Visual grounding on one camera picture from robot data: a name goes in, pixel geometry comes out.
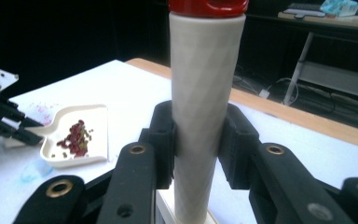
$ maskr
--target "blue stain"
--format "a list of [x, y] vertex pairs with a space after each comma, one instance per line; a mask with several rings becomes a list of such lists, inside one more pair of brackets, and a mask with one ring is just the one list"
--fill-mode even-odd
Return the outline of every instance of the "blue stain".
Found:
[[21, 180], [30, 183], [38, 178], [45, 177], [53, 171], [45, 161], [37, 160], [27, 164], [21, 172]]

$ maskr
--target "white tabletop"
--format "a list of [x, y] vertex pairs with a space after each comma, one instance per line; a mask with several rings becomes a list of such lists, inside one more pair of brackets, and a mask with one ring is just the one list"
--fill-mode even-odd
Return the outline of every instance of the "white tabletop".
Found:
[[[0, 223], [12, 222], [34, 190], [56, 175], [78, 175], [87, 183], [113, 169], [122, 147], [137, 141], [141, 130], [149, 126], [154, 106], [170, 99], [168, 79], [119, 61], [12, 98], [20, 111], [44, 124], [69, 105], [106, 105], [109, 160], [56, 169], [40, 159], [40, 146], [6, 148], [0, 138]], [[243, 105], [239, 108], [259, 131], [262, 142], [289, 147], [316, 178], [340, 188], [345, 178], [358, 176], [358, 146]], [[247, 196], [247, 191], [229, 188], [218, 163], [209, 209], [219, 223], [255, 223]]]

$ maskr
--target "white bottle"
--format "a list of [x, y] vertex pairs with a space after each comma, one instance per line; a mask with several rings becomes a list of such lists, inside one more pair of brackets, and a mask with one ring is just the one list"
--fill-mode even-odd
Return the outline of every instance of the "white bottle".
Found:
[[204, 223], [247, 0], [171, 0], [175, 215]]

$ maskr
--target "red bottle lid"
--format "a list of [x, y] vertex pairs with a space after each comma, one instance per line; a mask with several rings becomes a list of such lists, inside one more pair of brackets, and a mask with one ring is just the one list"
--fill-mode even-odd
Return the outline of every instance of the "red bottle lid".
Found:
[[237, 17], [248, 8], [249, 0], [169, 0], [171, 12], [190, 17]]

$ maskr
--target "dried red food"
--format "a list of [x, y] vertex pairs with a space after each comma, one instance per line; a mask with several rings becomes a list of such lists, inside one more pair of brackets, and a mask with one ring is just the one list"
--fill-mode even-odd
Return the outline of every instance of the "dried red food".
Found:
[[75, 154], [75, 157], [84, 157], [88, 152], [89, 141], [91, 141], [91, 135], [87, 132], [84, 121], [80, 119], [69, 129], [69, 134], [57, 143], [57, 147], [69, 148], [70, 153]]

